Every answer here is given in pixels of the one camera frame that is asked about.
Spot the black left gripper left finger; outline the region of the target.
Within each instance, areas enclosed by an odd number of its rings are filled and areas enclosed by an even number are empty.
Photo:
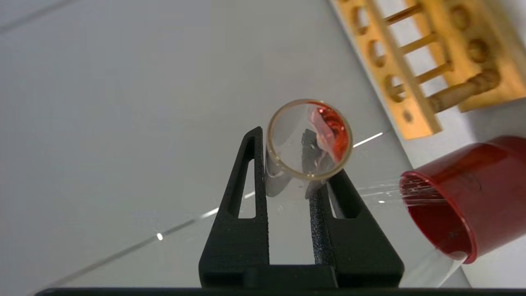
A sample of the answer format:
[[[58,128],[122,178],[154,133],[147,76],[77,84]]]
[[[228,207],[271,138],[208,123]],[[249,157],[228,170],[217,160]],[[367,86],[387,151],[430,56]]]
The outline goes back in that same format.
[[[248,165],[254,161],[255,217],[238,217]],[[237,157],[212,229],[199,260],[203,288],[238,288],[248,268],[268,266],[269,226],[265,194],[263,129],[248,131]]]

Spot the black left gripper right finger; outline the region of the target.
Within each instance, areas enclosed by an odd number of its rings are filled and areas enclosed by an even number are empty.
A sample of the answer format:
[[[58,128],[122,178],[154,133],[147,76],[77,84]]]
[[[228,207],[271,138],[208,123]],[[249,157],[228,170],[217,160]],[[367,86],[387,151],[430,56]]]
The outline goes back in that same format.
[[[314,262],[342,288],[398,288],[405,267],[346,172],[308,183]]]

